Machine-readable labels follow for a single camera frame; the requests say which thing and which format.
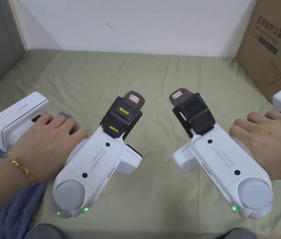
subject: grey trouser leg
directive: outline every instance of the grey trouser leg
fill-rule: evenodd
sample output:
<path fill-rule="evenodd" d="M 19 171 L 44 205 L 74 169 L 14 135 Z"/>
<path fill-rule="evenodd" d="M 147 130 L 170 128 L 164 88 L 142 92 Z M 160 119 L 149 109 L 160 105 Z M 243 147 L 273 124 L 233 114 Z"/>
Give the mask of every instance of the grey trouser leg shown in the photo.
<path fill-rule="evenodd" d="M 66 236 L 56 227 L 40 224 L 28 231 L 24 239 L 66 239 Z"/>
<path fill-rule="evenodd" d="M 235 228 L 219 239 L 257 239 L 257 235 L 246 228 Z"/>

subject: wrinkled fabric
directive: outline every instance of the wrinkled fabric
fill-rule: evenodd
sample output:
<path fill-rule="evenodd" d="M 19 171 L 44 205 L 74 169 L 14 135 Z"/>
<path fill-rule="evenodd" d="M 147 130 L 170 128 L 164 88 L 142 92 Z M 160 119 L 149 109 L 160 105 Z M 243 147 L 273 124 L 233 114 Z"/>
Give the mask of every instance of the wrinkled fabric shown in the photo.
<path fill-rule="evenodd" d="M 172 113 L 169 94 L 199 92 L 228 132 L 250 111 L 272 105 L 235 60 L 208 57 L 31 50 L 0 80 L 0 111 L 38 91 L 49 112 L 66 112 L 91 136 L 117 96 L 145 98 L 143 116 L 125 143 L 143 156 L 130 175 L 115 172 L 87 213 L 64 220 L 51 213 L 49 184 L 36 224 L 51 224 L 75 238 L 223 234 L 235 227 L 281 236 L 281 181 L 273 182 L 273 210 L 251 220 L 232 212 L 205 171 L 182 173 L 172 154 L 190 141 Z"/>
<path fill-rule="evenodd" d="M 35 209 L 47 188 L 47 182 L 26 187 L 0 208 L 0 239 L 23 238 Z"/>

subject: red label sticker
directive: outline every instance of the red label sticker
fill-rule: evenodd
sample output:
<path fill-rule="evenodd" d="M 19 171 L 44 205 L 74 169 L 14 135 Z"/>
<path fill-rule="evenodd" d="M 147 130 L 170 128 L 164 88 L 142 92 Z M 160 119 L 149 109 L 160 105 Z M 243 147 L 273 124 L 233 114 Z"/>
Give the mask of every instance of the red label sticker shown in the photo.
<path fill-rule="evenodd" d="M 131 95 L 131 96 L 129 97 L 129 99 L 130 99 L 131 101 L 135 102 L 136 104 L 138 104 L 138 102 L 140 101 L 140 99 L 139 99 L 137 96 L 135 96 L 135 95 Z"/>
<path fill-rule="evenodd" d="M 177 99 L 179 96 L 182 95 L 181 91 L 177 91 L 175 94 L 172 95 L 173 99 Z"/>

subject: cardboard box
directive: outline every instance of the cardboard box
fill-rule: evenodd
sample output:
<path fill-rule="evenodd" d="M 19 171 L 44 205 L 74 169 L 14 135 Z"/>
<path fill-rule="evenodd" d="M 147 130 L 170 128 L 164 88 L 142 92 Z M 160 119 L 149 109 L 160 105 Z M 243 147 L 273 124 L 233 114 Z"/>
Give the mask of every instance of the cardboard box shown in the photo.
<path fill-rule="evenodd" d="M 236 59 L 272 103 L 281 90 L 281 0 L 258 0 Z"/>

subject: blue fabric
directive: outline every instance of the blue fabric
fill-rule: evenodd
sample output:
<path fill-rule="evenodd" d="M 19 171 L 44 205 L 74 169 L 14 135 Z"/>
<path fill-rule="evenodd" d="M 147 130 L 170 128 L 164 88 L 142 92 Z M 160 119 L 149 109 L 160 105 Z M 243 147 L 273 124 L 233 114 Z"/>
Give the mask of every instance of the blue fabric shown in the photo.
<path fill-rule="evenodd" d="M 0 238 L 23 238 L 48 182 L 26 187 L 0 208 Z"/>

